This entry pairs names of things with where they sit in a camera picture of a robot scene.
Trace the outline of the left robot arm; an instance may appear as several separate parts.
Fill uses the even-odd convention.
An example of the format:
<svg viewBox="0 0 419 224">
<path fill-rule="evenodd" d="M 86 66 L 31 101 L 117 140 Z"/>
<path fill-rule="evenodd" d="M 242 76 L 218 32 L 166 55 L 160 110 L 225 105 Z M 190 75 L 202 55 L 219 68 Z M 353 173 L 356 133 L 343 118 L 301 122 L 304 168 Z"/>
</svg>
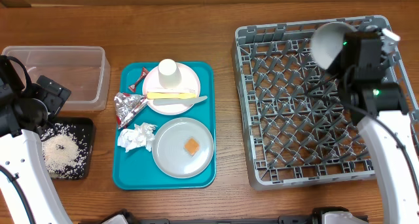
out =
<svg viewBox="0 0 419 224">
<path fill-rule="evenodd" d="M 71 91 L 41 75 L 17 74 L 1 56 L 1 193 L 15 223 L 70 223 L 43 158 L 40 135 Z"/>
</svg>

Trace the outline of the white rice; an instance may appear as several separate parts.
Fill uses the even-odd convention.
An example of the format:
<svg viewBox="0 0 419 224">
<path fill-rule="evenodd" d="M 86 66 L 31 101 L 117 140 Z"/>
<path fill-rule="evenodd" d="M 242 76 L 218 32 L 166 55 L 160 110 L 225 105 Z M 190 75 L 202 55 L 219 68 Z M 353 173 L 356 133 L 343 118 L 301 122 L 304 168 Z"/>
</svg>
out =
<svg viewBox="0 0 419 224">
<path fill-rule="evenodd" d="M 57 122 L 41 135 L 41 143 L 52 179 L 78 180 L 86 175 L 90 149 L 82 127 Z"/>
</svg>

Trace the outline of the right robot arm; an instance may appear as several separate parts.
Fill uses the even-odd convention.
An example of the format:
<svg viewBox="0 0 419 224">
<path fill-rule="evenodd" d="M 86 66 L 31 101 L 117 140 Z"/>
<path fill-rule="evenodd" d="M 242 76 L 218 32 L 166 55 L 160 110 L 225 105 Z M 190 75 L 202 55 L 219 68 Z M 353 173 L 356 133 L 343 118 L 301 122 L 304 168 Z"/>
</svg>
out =
<svg viewBox="0 0 419 224">
<path fill-rule="evenodd" d="M 324 38 L 330 67 L 340 80 L 338 95 L 369 151 L 386 223 L 418 222 L 418 157 L 409 108 L 397 83 L 384 83 L 381 60 L 400 37 L 388 29 L 344 31 Z"/>
</svg>

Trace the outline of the white small bowl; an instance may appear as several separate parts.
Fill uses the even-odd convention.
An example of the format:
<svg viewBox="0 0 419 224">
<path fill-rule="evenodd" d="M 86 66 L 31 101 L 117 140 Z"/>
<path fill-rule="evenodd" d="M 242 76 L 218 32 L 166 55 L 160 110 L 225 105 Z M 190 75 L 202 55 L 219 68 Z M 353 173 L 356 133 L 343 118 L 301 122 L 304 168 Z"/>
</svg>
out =
<svg viewBox="0 0 419 224">
<path fill-rule="evenodd" d="M 310 48 L 318 67 L 327 70 L 344 46 L 344 35 L 355 31 L 355 27 L 344 22 L 330 22 L 315 30 Z"/>
</svg>

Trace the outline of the white napkin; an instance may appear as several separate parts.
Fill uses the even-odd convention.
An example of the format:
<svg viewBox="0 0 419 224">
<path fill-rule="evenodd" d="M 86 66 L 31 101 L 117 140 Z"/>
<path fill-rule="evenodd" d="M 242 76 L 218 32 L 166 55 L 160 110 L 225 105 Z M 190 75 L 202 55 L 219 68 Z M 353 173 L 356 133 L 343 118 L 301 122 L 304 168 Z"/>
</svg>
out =
<svg viewBox="0 0 419 224">
<path fill-rule="evenodd" d="M 144 147 L 151 152 L 155 140 L 156 125 L 144 122 L 134 125 L 134 129 L 125 128 L 117 138 L 117 146 L 125 148 L 125 152 Z"/>
</svg>

